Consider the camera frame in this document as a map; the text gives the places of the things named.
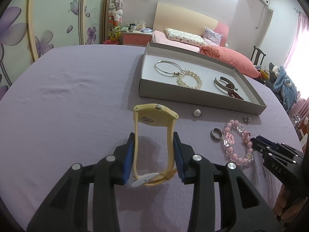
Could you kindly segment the red bin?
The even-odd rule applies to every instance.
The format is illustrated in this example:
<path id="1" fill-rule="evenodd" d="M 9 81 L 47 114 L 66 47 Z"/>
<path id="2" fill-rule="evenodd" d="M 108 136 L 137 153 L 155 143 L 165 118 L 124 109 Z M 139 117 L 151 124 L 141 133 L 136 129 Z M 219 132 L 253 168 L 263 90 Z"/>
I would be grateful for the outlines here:
<path id="1" fill-rule="evenodd" d="M 119 41 L 118 40 L 108 39 L 108 40 L 104 41 L 103 44 L 113 44 L 113 45 L 116 45 L 116 44 L 119 44 Z"/>

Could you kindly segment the small silver earrings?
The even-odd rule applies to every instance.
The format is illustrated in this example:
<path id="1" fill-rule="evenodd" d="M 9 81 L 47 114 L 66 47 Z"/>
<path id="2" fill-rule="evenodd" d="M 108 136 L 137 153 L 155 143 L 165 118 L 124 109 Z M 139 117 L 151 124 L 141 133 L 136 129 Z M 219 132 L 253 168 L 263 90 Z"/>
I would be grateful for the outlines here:
<path id="1" fill-rule="evenodd" d="M 243 122 L 245 124 L 250 124 L 251 123 L 251 118 L 250 117 L 243 117 Z"/>

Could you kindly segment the pink curtain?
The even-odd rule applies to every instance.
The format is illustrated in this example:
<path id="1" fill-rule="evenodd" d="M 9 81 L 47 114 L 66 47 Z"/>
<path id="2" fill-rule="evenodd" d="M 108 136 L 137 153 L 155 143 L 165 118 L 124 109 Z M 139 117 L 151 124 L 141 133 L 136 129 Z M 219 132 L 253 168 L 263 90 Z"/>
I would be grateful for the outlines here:
<path id="1" fill-rule="evenodd" d="M 296 34 L 284 68 L 292 77 L 308 73 L 308 17 L 303 13 L 299 13 Z"/>

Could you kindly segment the pink bedside table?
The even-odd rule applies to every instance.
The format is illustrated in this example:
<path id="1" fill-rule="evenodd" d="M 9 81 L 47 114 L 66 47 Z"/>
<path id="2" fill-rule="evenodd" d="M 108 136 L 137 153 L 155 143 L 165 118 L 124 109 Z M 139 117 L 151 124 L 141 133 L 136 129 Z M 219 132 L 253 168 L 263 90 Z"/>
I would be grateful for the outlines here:
<path id="1" fill-rule="evenodd" d="M 144 32 L 124 32 L 122 37 L 123 45 L 146 46 L 151 42 L 152 33 Z"/>

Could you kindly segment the blue plush robe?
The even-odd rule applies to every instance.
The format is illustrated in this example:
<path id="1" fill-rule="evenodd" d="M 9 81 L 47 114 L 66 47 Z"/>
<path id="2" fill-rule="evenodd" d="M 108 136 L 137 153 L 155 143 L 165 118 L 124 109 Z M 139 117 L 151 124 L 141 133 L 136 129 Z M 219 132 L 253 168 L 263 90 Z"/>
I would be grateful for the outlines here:
<path id="1" fill-rule="evenodd" d="M 281 93 L 282 106 L 288 114 L 294 104 L 297 103 L 297 88 L 287 75 L 283 66 L 279 67 L 279 73 L 273 84 L 273 90 L 276 93 Z"/>

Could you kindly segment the grey shallow tray box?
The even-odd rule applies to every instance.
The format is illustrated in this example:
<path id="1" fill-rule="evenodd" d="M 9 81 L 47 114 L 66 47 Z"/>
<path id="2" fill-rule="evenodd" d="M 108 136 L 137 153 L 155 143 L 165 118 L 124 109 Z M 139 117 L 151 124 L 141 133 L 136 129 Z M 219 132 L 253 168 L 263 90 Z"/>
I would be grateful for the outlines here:
<path id="1" fill-rule="evenodd" d="M 260 115 L 266 104 L 235 67 L 160 43 L 144 52 L 139 95 Z"/>

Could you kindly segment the pearl earring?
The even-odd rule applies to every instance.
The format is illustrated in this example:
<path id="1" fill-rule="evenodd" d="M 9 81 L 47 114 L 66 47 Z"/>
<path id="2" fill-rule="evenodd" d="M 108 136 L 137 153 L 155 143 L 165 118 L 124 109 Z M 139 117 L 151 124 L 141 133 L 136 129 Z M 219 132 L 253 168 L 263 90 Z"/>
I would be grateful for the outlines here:
<path id="1" fill-rule="evenodd" d="M 194 115 L 195 117 L 199 117 L 199 116 L 201 116 L 201 111 L 200 111 L 199 109 L 196 109 L 196 110 L 193 112 L 193 115 Z"/>

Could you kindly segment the dark wooden chair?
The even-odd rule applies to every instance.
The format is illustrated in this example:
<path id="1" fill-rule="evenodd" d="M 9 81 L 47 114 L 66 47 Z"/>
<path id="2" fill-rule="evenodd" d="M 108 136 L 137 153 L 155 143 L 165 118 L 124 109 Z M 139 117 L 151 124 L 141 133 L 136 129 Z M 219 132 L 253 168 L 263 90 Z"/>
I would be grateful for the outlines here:
<path id="1" fill-rule="evenodd" d="M 254 46 L 254 50 L 252 52 L 250 60 L 254 64 L 254 66 L 261 66 L 266 54 L 259 49 L 258 47 Z"/>

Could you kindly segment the plush toy display tube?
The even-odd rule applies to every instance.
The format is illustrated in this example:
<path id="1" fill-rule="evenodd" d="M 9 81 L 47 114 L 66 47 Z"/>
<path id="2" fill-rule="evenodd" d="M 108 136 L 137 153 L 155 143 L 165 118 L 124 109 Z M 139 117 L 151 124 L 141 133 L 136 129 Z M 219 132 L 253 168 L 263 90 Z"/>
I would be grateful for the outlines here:
<path id="1" fill-rule="evenodd" d="M 107 39 L 116 41 L 121 35 L 123 21 L 123 0 L 110 0 L 107 18 Z"/>

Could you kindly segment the floral white pillow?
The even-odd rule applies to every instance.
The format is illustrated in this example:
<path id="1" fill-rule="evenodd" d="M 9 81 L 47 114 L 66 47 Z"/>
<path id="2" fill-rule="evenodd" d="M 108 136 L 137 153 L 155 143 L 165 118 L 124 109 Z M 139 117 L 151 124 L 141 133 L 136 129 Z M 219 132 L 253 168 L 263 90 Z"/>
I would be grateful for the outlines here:
<path id="1" fill-rule="evenodd" d="M 190 44 L 192 46 L 207 46 L 206 41 L 199 35 L 183 32 L 172 28 L 165 29 L 169 40 L 178 41 L 179 43 Z"/>

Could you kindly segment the purple table cloth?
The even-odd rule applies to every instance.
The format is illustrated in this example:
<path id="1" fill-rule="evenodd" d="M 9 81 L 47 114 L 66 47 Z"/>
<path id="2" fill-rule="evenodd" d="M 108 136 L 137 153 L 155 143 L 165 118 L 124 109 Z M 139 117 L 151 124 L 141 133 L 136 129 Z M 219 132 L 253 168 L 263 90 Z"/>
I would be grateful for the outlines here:
<path id="1" fill-rule="evenodd" d="M 1 100 L 1 198 L 19 225 L 28 223 L 54 185 L 74 163 L 97 163 L 134 132 L 133 107 L 159 103 L 177 112 L 183 143 L 210 162 L 225 165 L 222 143 L 210 131 L 246 114 L 138 95 L 144 48 L 70 46 L 52 49 L 33 63 Z M 248 78 L 267 108 L 245 127 L 253 137 L 301 145 L 285 110 L 267 87 Z M 199 109 L 201 116 L 193 112 Z M 146 153 L 148 168 L 163 160 Z M 178 175 L 159 186 L 115 186 L 121 231 L 187 231 L 193 185 Z"/>

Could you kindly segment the coral folded duvet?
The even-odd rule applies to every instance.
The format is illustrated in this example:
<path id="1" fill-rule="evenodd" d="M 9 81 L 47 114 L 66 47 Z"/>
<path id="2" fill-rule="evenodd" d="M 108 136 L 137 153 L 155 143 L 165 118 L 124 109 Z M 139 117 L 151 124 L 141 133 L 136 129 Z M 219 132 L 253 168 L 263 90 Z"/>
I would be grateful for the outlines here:
<path id="1" fill-rule="evenodd" d="M 258 78 L 260 73 L 253 63 L 243 54 L 230 48 L 206 45 L 199 48 L 201 54 L 217 59 L 237 68 L 242 74 L 251 78 Z"/>

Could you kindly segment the purple patterned pillow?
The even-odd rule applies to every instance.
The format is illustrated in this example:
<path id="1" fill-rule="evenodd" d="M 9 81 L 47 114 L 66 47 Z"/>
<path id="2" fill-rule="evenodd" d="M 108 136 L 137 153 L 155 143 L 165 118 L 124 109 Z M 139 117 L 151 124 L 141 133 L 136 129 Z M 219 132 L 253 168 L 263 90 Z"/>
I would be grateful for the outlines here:
<path id="1" fill-rule="evenodd" d="M 207 44 L 220 46 L 221 41 L 223 39 L 223 35 L 220 33 L 216 33 L 213 30 L 205 27 L 202 38 Z"/>

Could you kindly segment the yellow wrist watch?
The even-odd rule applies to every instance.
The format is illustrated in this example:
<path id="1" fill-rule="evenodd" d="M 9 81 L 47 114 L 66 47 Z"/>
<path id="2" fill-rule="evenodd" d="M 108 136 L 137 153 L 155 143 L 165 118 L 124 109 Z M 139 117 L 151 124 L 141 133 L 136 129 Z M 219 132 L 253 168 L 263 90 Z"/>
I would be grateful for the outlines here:
<path id="1" fill-rule="evenodd" d="M 157 186 L 169 181 L 177 173 L 175 168 L 175 155 L 173 145 L 174 127 L 179 119 L 178 113 L 159 103 L 140 104 L 133 107 L 134 120 L 134 158 L 132 172 L 135 181 L 131 184 L 136 188 L 139 186 Z M 162 171 L 139 174 L 138 166 L 146 165 L 151 155 L 156 153 L 166 165 Z"/>

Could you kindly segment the bed with beige headboard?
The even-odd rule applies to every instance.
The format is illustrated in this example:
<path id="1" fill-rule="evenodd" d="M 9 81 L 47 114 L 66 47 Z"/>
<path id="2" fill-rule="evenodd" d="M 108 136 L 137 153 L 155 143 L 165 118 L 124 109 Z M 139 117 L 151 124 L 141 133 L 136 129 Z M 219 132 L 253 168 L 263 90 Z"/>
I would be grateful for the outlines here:
<path id="1" fill-rule="evenodd" d="M 229 48 L 227 44 L 229 27 L 204 14 L 175 5 L 158 3 L 154 19 L 154 31 L 152 33 L 153 43 L 165 44 L 200 53 L 200 47 L 169 40 L 165 29 L 172 28 L 203 37 L 204 28 L 207 27 L 216 33 L 222 34 L 223 39 L 220 46 Z"/>

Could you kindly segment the floral sliding wardrobe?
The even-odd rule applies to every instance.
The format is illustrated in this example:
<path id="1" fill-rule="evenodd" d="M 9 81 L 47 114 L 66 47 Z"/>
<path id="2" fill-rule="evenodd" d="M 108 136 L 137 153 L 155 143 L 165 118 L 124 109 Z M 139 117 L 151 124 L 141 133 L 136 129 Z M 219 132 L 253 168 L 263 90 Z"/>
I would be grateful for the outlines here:
<path id="1" fill-rule="evenodd" d="M 101 44 L 106 0 L 1 0 L 1 96 L 53 48 Z"/>

